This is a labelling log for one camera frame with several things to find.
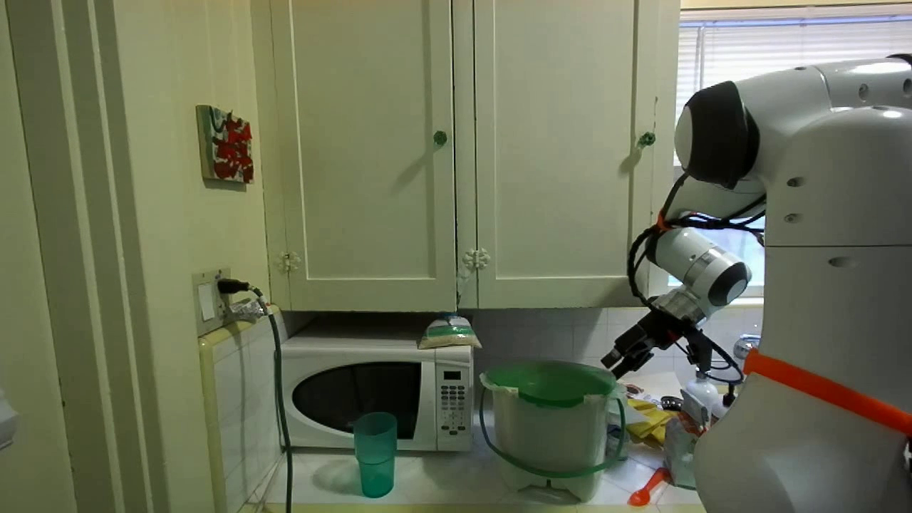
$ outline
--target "white microwave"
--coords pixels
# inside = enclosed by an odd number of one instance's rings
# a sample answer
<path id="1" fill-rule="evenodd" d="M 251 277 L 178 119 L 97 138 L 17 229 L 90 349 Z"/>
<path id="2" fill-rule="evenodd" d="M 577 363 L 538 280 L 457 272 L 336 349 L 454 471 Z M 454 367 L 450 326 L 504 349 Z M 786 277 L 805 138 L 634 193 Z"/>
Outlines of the white microwave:
<path id="1" fill-rule="evenodd" d="M 417 322 L 343 316 L 283 344 L 292 450 L 353 448 L 353 418 L 387 410 L 399 450 L 471 450 L 473 350 L 420 349 Z"/>

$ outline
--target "orange object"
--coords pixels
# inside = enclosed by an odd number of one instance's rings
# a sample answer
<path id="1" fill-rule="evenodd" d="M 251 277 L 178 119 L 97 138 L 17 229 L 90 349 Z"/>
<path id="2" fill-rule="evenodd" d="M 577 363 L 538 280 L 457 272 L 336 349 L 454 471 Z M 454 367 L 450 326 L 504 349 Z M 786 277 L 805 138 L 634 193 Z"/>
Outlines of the orange object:
<path id="1" fill-rule="evenodd" d="M 651 483 L 648 483 L 641 491 L 631 494 L 628 504 L 634 504 L 634 508 L 648 508 L 648 504 L 652 501 L 652 491 L 655 491 L 661 483 L 668 483 L 668 471 L 664 471 L 664 468 L 655 468 L 655 473 L 651 477 Z"/>
<path id="2" fill-rule="evenodd" d="M 822 373 L 805 371 L 805 367 L 789 366 L 785 360 L 764 356 L 762 350 L 746 354 L 745 371 L 758 373 L 764 379 L 772 379 L 779 384 L 796 389 L 806 397 L 815 397 L 815 399 L 829 401 L 835 409 L 853 410 L 856 417 L 865 417 L 869 421 L 878 421 L 885 427 L 892 427 L 892 430 L 912 437 L 912 414 L 907 414 L 889 401 L 882 401 L 875 397 L 868 397 L 860 390 L 853 390 L 842 381 L 832 381 Z"/>

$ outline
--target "teal cup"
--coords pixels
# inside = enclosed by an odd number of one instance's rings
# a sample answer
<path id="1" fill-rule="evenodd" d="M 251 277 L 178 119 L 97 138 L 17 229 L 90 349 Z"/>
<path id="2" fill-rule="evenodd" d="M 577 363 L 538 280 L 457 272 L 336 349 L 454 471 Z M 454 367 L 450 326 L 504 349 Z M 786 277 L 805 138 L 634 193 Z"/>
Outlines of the teal cup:
<path id="1" fill-rule="evenodd" d="M 397 440 L 394 414 L 372 410 L 353 421 L 353 456 L 360 463 L 362 497 L 380 498 L 394 491 Z"/>

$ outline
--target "wall cabinet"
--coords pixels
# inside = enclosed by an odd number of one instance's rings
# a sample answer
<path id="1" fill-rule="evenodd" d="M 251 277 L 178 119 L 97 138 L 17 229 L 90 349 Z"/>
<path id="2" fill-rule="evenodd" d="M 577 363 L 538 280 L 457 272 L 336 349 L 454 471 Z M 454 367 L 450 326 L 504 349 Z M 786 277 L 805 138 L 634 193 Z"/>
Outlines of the wall cabinet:
<path id="1" fill-rule="evenodd" d="M 272 293 L 593 309 L 671 176 L 677 0 L 295 0 L 261 19 Z"/>

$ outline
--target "white robot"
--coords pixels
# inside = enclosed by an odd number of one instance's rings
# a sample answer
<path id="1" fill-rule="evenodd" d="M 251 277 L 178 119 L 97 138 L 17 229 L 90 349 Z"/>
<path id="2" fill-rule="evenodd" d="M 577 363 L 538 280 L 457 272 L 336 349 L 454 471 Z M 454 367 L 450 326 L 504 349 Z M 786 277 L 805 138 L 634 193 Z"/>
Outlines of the white robot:
<path id="1" fill-rule="evenodd" d="M 806 65 L 698 92 L 678 119 L 678 179 L 631 256 L 682 280 L 605 366 L 621 376 L 684 336 L 751 273 L 695 229 L 766 218 L 764 344 L 698 440 L 709 513 L 910 513 L 912 57 Z"/>

